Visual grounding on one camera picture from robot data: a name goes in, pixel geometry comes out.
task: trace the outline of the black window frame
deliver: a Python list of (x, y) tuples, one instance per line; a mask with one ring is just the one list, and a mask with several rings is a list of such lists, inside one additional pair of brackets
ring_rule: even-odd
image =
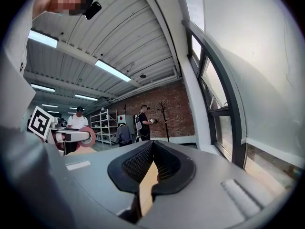
[[(217, 56), (216, 52), (211, 48), (209, 43), (205, 39), (204, 32), (196, 26), (189, 19), (183, 20), (182, 25), (186, 30), (186, 38), (188, 44), (188, 59), (192, 65), (194, 73), (196, 75), (198, 84), (201, 88), (203, 99), (205, 103), (205, 108), (208, 114), (208, 121), (210, 127), (211, 143), (220, 151), (220, 153), (226, 157), (232, 157), (232, 163), (240, 168), (244, 168), (247, 146), (246, 143), (242, 143), (242, 123), (240, 118), (240, 111), (238, 107), (238, 102), (235, 97), (233, 86), (231, 85), (229, 76), (222, 64), (221, 60)], [(201, 56), (199, 59), (199, 65), (197, 65), (194, 58), (195, 53), (193, 52), (192, 36), (198, 41), (201, 46)], [(207, 67), (207, 59), (209, 59), (218, 75), (220, 83), (223, 87), (225, 97), (228, 102), (228, 106), (222, 107), (220, 109), (209, 109), (209, 94), (202, 84), (202, 73)], [(232, 126), (232, 155), (230, 155), (218, 141), (217, 136), (221, 136), (221, 126), (219, 121), (219, 116), (229, 116), (231, 118)]]

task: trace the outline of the black pants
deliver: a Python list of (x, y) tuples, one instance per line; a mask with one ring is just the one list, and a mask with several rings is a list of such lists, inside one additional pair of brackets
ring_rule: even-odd
[(120, 146), (120, 147), (124, 147), (124, 146), (127, 146), (127, 145), (129, 145), (129, 144), (132, 144), (132, 140), (129, 141), (129, 142), (127, 142), (127, 143), (119, 143), (119, 146)]
[(151, 134), (149, 133), (147, 136), (141, 134), (142, 141), (149, 141), (151, 139)]
[(65, 145), (66, 145), (66, 155), (67, 155), (68, 153), (74, 152), (76, 150), (77, 142), (65, 143)]

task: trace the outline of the pink tape roll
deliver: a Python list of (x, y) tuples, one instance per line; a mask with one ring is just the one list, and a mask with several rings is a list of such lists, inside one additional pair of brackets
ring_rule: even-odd
[(79, 129), (79, 131), (89, 132), (91, 137), (89, 140), (79, 141), (77, 143), (82, 147), (91, 147), (95, 143), (95, 140), (96, 140), (95, 132), (90, 127), (87, 127), (87, 126)]

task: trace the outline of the metal shelving unit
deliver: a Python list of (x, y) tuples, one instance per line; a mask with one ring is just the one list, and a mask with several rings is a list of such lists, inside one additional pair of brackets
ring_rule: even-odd
[(118, 127), (117, 111), (108, 110), (106, 112), (100, 112), (99, 114), (90, 116), (91, 128), (99, 129), (99, 133), (96, 133), (96, 141), (110, 144), (112, 146), (116, 141), (116, 128)]

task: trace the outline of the red brick wall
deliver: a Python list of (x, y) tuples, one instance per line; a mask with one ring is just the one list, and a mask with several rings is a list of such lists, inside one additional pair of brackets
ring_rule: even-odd
[(113, 103), (106, 108), (109, 110), (117, 110), (118, 115), (123, 115), (123, 110), (126, 105), (126, 113), (128, 115), (137, 115), (141, 105), (146, 104), (151, 108), (146, 112), (147, 118), (159, 120), (158, 124), (150, 126), (151, 137), (166, 137), (163, 114), (161, 111), (157, 110), (160, 109), (159, 102), (165, 101), (167, 101), (165, 118), (168, 119), (169, 137), (195, 135), (189, 100), (182, 81), (146, 91), (139, 95)]

